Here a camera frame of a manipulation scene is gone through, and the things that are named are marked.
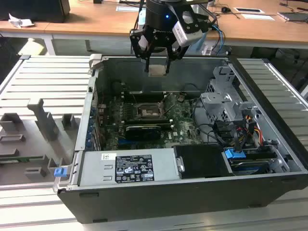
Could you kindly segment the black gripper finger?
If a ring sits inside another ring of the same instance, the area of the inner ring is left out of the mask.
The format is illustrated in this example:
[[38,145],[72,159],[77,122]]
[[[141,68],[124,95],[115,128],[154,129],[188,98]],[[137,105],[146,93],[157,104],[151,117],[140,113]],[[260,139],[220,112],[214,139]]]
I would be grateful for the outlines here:
[[130,42],[137,58],[144,59],[145,72],[149,72],[151,54],[154,52],[154,29],[144,26],[143,29],[131,29],[129,32]]
[[171,62],[182,59],[186,51],[187,47],[179,46],[175,51],[172,50],[171,46],[167,47],[166,74],[169,73]]

